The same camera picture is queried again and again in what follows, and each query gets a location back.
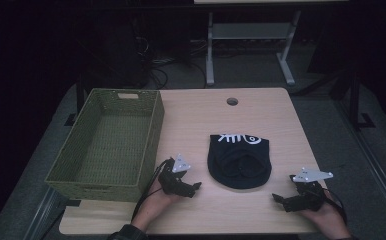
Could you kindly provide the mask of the black beanie with white print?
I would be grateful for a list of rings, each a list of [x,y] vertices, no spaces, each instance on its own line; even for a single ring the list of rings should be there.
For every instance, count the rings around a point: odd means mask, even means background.
[[[211,135],[207,165],[213,179],[226,187],[260,187],[272,172],[269,141],[243,134]]]

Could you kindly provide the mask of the green woven basket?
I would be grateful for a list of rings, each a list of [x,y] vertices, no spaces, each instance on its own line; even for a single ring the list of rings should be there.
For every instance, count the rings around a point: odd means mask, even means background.
[[[71,199],[138,201],[155,169],[164,114],[157,90],[93,89],[45,182]]]

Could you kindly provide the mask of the white metal stand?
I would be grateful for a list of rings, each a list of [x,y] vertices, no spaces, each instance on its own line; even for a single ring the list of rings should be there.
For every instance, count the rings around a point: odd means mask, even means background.
[[[301,11],[293,14],[290,22],[282,23],[215,23],[213,14],[208,14],[207,54],[205,60],[206,84],[215,84],[213,64],[213,42],[215,40],[284,40],[284,49],[276,54],[277,61],[288,86],[296,84],[287,63]]]

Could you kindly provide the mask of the black metal stand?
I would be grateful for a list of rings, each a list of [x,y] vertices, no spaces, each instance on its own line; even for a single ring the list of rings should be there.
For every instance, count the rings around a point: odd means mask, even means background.
[[[81,79],[76,83],[76,112],[68,116],[65,126],[73,126],[85,102],[85,88]]]
[[[357,74],[357,70],[354,66],[348,69],[349,74],[349,114],[348,119],[352,124],[352,127],[356,131],[360,131],[362,128],[374,128],[375,124],[366,113],[359,112],[359,99],[360,99],[360,79]]]

